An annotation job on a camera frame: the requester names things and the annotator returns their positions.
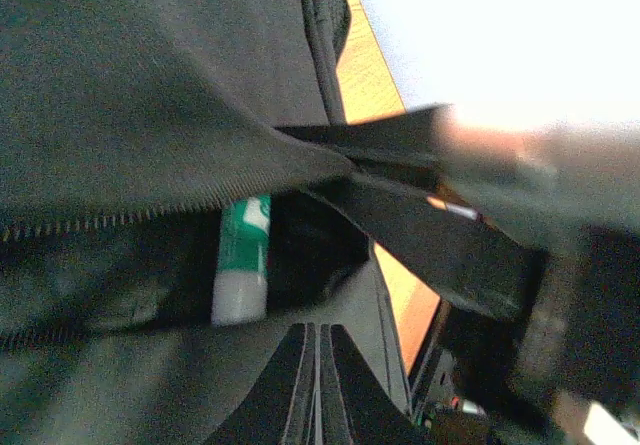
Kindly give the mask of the green white glue stick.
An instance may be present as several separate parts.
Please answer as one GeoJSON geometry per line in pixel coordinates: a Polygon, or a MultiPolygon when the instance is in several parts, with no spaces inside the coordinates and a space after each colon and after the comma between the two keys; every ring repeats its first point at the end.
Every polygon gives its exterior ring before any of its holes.
{"type": "Polygon", "coordinates": [[[271,197],[262,195],[222,212],[211,304],[216,326],[256,321],[266,314],[270,211],[271,197]]]}

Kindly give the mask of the black student bag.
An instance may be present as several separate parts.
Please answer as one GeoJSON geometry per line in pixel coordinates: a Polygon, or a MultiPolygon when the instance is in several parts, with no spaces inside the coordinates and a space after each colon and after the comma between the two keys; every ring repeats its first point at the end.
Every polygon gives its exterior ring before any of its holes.
{"type": "Polygon", "coordinates": [[[288,329],[206,318],[221,211],[276,196],[279,282],[361,290],[371,237],[312,187],[363,174],[281,126],[339,125],[326,0],[1,0],[1,440],[208,444],[288,329]]]}

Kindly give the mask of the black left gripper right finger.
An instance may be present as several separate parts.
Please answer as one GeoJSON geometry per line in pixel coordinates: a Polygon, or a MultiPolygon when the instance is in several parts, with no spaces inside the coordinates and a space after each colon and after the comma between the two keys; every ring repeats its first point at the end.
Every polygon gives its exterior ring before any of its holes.
{"type": "Polygon", "coordinates": [[[341,325],[323,325],[319,396],[324,444],[423,444],[425,434],[394,405],[341,325]]]}

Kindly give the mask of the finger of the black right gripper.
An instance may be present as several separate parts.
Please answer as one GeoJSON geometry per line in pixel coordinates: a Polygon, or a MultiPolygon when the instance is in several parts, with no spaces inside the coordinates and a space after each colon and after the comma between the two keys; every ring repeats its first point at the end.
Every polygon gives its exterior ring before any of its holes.
{"type": "Polygon", "coordinates": [[[359,124],[281,126],[277,130],[353,160],[428,168],[440,158],[437,131],[449,117],[447,106],[436,105],[359,124]]]}
{"type": "Polygon", "coordinates": [[[457,308],[516,320],[542,255],[477,220],[429,204],[422,190],[354,174],[311,188],[457,308]]]}

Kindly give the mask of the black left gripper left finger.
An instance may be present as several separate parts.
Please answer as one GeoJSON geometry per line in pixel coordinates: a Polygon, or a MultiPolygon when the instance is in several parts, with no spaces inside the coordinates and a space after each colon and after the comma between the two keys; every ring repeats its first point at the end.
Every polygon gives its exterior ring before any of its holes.
{"type": "Polygon", "coordinates": [[[294,324],[208,444],[306,444],[314,428],[316,328],[294,324]]]}

